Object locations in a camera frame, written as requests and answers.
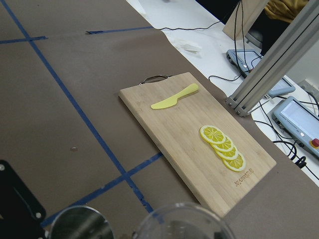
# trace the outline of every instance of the red button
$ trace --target red button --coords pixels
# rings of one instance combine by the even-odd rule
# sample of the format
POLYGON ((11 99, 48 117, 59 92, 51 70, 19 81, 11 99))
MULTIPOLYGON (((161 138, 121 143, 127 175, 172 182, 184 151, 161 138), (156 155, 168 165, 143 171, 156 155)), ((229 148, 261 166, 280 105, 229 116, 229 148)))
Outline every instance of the red button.
POLYGON ((311 144, 314 146, 314 147, 319 147, 319 139, 315 138, 311 141, 311 144))

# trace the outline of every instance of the knife handle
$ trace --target knife handle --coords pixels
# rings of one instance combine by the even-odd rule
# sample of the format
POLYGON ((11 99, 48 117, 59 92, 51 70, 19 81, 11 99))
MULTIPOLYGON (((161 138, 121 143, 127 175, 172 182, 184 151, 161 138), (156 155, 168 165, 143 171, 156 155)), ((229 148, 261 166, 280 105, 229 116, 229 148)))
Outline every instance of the knife handle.
POLYGON ((181 90, 180 92, 178 92, 177 94, 175 94, 174 96, 177 98, 186 96, 190 93, 193 93, 195 91, 197 91, 199 89, 198 84, 190 84, 189 86, 187 86, 185 89, 181 90))

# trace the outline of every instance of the white table surface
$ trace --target white table surface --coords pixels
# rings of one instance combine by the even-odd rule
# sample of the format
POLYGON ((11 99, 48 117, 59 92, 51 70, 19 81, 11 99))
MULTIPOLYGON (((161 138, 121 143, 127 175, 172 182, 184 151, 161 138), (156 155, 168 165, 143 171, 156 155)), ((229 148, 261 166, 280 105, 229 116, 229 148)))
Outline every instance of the white table surface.
MULTIPOLYGON (((154 28, 206 28, 211 24, 218 22, 211 13, 204 9, 195 0, 127 0, 127 2, 136 9, 154 28)), ((223 31, 224 24, 217 23, 209 29, 198 30, 162 30, 170 43, 175 46, 179 52, 194 65, 205 77, 217 75, 226 79, 234 79, 239 72, 226 59, 226 51, 234 49, 234 41, 223 31), (193 47, 195 51, 186 50, 193 47)), ((236 41, 237 49, 243 49, 243 40, 236 41)), ((245 43, 246 49, 255 48, 255 46, 245 43)), ((230 96, 242 83, 243 78, 235 82, 227 82, 218 78, 210 78, 210 81, 220 88, 227 96, 230 96)), ((289 81, 296 87, 296 90, 285 97, 294 96, 296 99, 305 102, 314 102, 311 97, 291 79, 289 81)), ((274 98, 274 104, 267 102, 263 105, 268 114, 278 104, 281 99, 274 98)), ((318 114, 316 107, 306 105, 313 112, 318 114)), ((268 122, 262 109, 256 109, 252 112, 254 120, 268 122)), ((274 127, 281 135, 289 137, 272 121, 274 127)), ((256 123, 261 131, 272 141, 279 140, 274 131, 267 125, 256 123)), ((289 149, 281 143, 276 146, 284 153, 288 154, 289 149)), ((306 156, 307 167, 317 176, 319 176, 319 160, 300 148, 296 144, 298 156, 306 156)), ((304 167, 302 171, 307 174, 318 186, 319 180, 316 179, 309 170, 304 167)))

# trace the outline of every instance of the brown table surface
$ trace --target brown table surface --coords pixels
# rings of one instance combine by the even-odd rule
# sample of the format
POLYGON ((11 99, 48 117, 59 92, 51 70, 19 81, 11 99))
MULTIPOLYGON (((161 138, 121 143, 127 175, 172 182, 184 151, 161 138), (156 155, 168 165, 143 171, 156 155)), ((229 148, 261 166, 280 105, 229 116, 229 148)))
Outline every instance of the brown table surface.
POLYGON ((105 215, 117 238, 125 239, 151 209, 196 202, 118 97, 120 89, 146 77, 190 72, 277 162, 225 216, 237 238, 318 238, 316 184, 251 117, 237 116, 224 93, 162 32, 85 34, 149 26, 124 0, 7 4, 0 4, 5 33, 0 41, 25 37, 8 8, 30 37, 48 37, 0 44, 0 158, 46 209, 48 230, 60 210, 87 204, 105 215))

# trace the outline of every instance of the emergency stop button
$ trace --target emergency stop button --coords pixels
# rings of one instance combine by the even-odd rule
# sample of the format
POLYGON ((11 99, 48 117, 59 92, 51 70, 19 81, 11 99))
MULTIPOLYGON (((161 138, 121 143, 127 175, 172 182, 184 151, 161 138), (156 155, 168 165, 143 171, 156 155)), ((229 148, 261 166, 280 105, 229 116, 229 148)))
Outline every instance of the emergency stop button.
POLYGON ((319 147, 319 139, 314 138, 313 140, 311 140, 310 144, 312 147, 318 148, 319 147))

